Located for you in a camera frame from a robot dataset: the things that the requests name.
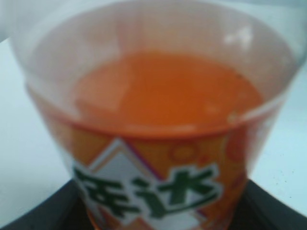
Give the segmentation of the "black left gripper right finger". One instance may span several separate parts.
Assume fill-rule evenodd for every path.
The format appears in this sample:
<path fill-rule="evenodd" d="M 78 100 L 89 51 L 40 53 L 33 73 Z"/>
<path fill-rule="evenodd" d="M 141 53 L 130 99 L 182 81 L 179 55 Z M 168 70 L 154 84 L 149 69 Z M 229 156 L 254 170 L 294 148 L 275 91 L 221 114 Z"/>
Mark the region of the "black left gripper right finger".
<path fill-rule="evenodd" d="M 250 180 L 228 228 L 230 230 L 307 230 L 307 218 Z"/>

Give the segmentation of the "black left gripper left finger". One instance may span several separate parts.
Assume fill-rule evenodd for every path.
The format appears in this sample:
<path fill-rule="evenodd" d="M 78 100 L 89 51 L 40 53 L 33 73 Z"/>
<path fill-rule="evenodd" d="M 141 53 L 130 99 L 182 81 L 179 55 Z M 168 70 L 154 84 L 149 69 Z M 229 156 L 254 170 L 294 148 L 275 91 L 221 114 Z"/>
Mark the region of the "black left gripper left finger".
<path fill-rule="evenodd" d="M 93 230 L 76 183 L 70 180 L 46 201 L 2 230 Z"/>

